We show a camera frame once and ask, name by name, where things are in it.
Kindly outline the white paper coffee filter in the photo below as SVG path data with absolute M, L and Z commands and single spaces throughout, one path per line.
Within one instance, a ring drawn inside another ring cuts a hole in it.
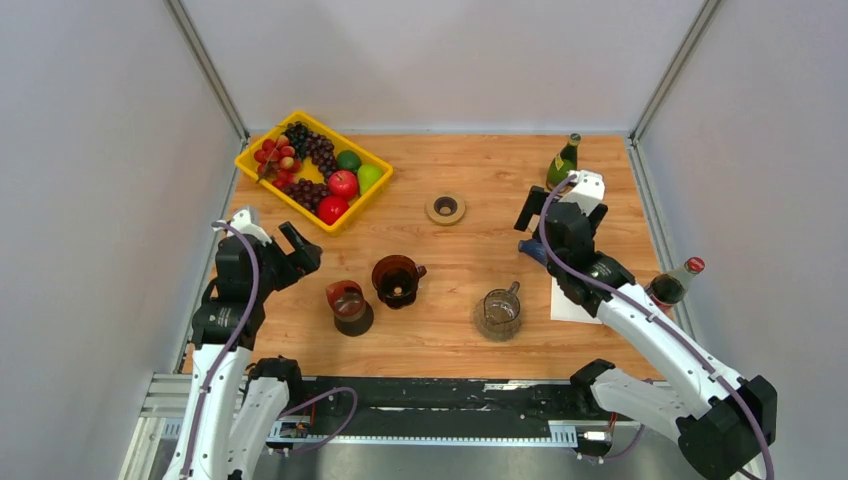
M 551 279 L 550 319 L 572 323 L 601 324 L 600 320 L 592 317 L 582 306 L 569 300 L 558 286 L 555 278 Z

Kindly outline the wooden ring dripper holder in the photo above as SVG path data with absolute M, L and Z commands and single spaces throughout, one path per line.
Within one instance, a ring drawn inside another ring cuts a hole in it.
M 428 219 L 439 226 L 452 226 L 459 223 L 466 213 L 466 202 L 452 193 L 442 193 L 425 202 Z

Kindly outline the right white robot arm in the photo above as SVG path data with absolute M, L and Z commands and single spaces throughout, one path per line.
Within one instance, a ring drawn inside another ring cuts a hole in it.
M 597 250 L 595 232 L 607 212 L 599 198 L 585 209 L 575 193 L 532 187 L 515 223 L 538 219 L 534 240 L 557 289 L 574 305 L 627 340 L 665 379 L 661 388 L 606 360 L 572 381 L 571 403 L 584 417 L 622 414 L 675 442 L 706 479 L 752 478 L 760 461 L 776 476 L 777 390 L 761 375 L 747 378 L 709 354 L 678 327 L 617 260 Z

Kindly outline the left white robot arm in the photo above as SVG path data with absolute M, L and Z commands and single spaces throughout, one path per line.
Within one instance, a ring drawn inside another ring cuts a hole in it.
M 264 303 L 317 271 L 322 250 L 289 222 L 279 230 L 286 253 L 251 220 L 218 221 L 225 231 L 192 316 L 191 390 L 167 479 L 250 479 L 278 414 L 306 399 L 296 361 L 252 362 Z

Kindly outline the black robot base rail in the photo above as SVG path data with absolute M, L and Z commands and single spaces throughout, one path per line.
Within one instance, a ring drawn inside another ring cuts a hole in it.
M 308 378 L 267 439 L 279 453 L 330 444 L 519 446 L 607 453 L 633 421 L 566 380 Z

